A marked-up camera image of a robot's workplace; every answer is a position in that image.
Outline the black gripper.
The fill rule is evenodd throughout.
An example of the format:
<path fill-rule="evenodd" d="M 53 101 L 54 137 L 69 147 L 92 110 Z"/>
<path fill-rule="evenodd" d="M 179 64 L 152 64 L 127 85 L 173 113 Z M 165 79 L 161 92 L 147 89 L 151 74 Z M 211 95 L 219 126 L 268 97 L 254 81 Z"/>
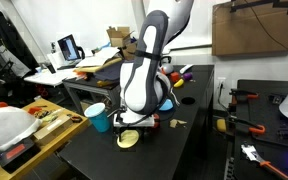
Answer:
<path fill-rule="evenodd" d="M 113 133 L 120 137 L 125 130 L 152 128 L 156 118 L 155 112 L 141 115 L 129 109 L 120 108 L 113 115 Z"/>

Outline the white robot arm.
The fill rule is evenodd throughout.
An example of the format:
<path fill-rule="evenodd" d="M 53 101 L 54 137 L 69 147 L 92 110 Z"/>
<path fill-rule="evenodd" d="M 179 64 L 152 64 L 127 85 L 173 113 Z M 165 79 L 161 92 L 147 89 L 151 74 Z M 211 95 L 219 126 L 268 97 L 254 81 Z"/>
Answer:
<path fill-rule="evenodd" d="M 186 28 L 193 3 L 194 0 L 151 0 L 140 29 L 134 61 L 124 63 L 120 70 L 121 104 L 114 115 L 113 127 L 154 126 L 153 114 L 172 92 L 170 81 L 160 70 L 162 51 Z M 258 0 L 233 5 L 230 12 L 268 3 L 274 8 L 288 9 L 288 0 Z M 288 118 L 288 94 L 279 105 L 279 111 Z"/>

